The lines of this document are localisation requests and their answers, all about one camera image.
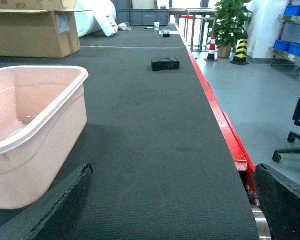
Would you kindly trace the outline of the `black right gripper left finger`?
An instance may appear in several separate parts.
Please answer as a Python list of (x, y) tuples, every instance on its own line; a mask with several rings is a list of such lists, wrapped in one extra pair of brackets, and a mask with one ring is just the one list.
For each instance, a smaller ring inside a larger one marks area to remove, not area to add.
[(87, 203), (93, 168), (86, 163), (0, 227), (0, 240), (72, 240)]

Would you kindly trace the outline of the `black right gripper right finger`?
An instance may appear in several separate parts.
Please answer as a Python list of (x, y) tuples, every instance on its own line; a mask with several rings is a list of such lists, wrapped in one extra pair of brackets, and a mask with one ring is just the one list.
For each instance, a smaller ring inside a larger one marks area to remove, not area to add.
[(300, 240), (300, 185), (262, 163), (253, 173), (269, 227), (278, 240)]

